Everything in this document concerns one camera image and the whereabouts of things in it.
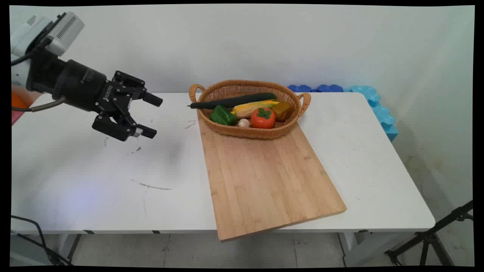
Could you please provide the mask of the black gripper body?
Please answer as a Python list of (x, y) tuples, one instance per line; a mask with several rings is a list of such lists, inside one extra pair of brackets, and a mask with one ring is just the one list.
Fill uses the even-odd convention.
[(74, 60), (53, 62), (53, 99), (85, 111), (127, 115), (131, 98), (117, 94), (106, 75)]

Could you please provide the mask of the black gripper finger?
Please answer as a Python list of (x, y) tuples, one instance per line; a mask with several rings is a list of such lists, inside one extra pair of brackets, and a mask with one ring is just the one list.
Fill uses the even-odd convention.
[(137, 77), (116, 71), (112, 81), (116, 83), (114, 90), (117, 94), (128, 95), (133, 100), (143, 100), (156, 107), (163, 103), (163, 99), (149, 93), (145, 87), (145, 82)]
[(157, 130), (135, 123), (130, 116), (128, 119), (124, 116), (116, 116), (112, 120), (106, 113), (101, 113), (95, 118), (92, 128), (123, 142), (129, 137), (154, 138), (157, 134)]

